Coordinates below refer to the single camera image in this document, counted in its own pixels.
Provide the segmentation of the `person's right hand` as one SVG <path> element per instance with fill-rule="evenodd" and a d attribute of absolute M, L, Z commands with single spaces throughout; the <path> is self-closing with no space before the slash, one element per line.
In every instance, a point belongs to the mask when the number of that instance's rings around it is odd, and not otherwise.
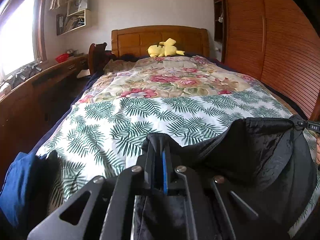
<path fill-rule="evenodd" d="M 316 163 L 320 165 L 320 136 L 316 139 Z"/>

